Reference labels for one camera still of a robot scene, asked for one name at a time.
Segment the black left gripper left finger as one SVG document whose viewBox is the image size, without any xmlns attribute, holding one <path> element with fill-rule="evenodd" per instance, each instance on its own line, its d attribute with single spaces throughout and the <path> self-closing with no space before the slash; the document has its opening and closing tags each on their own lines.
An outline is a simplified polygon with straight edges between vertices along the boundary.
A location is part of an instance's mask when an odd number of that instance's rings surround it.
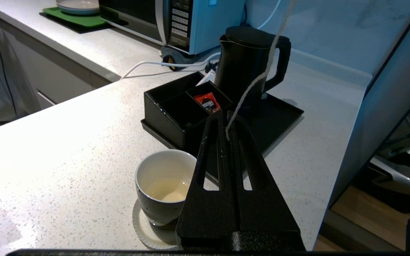
<svg viewBox="0 0 410 256">
<path fill-rule="evenodd" d="M 207 119 L 195 171 L 176 227 L 181 251 L 217 251 L 236 230 L 234 185 L 230 171 L 226 114 Z"/>
</svg>

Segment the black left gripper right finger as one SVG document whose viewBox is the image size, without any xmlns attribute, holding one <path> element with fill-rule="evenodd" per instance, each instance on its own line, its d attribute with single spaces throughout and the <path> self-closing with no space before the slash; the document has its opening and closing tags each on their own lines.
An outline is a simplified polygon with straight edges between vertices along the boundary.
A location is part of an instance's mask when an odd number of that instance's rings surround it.
<svg viewBox="0 0 410 256">
<path fill-rule="evenodd" d="M 240 230 L 299 232 L 244 118 L 236 115 L 229 125 L 230 168 Z"/>
</svg>

